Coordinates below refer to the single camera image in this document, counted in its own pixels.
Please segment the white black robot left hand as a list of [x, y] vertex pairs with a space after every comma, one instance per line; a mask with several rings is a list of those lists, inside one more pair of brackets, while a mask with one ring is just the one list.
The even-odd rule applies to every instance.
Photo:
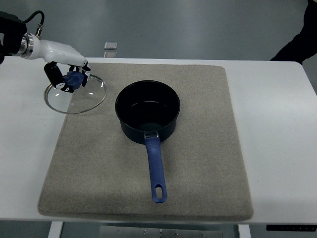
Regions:
[[43, 59], [46, 62], [45, 74], [58, 90], [72, 93], [86, 86], [90, 77], [88, 61], [70, 45], [40, 40], [27, 33], [22, 38], [18, 53], [28, 60]]

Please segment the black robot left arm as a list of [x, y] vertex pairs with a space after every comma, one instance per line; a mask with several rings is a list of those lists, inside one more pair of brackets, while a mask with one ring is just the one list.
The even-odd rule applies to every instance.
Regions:
[[3, 42], [0, 42], [0, 63], [3, 63], [6, 56], [15, 55], [20, 52], [25, 53], [27, 46], [24, 35], [27, 33], [26, 24], [30, 22], [37, 14], [41, 15], [41, 21], [38, 24], [35, 36], [41, 38], [41, 32], [45, 20], [45, 15], [41, 10], [32, 13], [26, 20], [20, 20], [17, 16], [6, 12], [0, 12], [0, 33], [3, 34]]

